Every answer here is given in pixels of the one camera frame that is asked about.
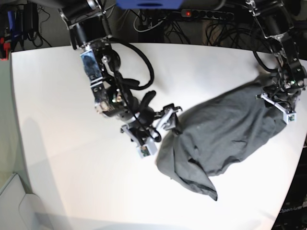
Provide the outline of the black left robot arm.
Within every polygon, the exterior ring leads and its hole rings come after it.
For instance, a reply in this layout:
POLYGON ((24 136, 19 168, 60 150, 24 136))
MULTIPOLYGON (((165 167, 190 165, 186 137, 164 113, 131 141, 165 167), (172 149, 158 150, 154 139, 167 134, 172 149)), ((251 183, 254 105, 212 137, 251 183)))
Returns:
POLYGON ((271 89, 264 90, 259 98, 280 110, 284 122, 289 124, 296 120, 296 102, 307 87, 307 72, 292 38, 293 21, 281 0, 247 0, 246 5, 278 63, 277 68, 270 69, 253 52, 258 63, 276 78, 271 89))

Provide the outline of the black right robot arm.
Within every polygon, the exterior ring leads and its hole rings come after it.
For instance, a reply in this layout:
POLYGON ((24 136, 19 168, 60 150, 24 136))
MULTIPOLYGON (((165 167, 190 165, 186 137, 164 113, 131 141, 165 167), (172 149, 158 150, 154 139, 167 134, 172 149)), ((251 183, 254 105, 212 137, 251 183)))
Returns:
POLYGON ((170 130, 176 136, 181 134, 177 117, 181 107, 169 104, 156 112, 149 106, 155 91, 148 91, 141 100, 132 95, 133 90, 146 90, 153 84, 154 69, 142 51, 112 35, 104 1, 41 0, 39 4, 59 11, 73 49, 82 51, 83 68, 90 81, 96 111, 122 121, 120 131, 136 143, 142 157, 157 153, 156 144, 162 140, 161 130, 170 130), (145 85, 121 75, 121 60, 112 48, 112 42, 130 48, 144 61, 150 75, 145 85))

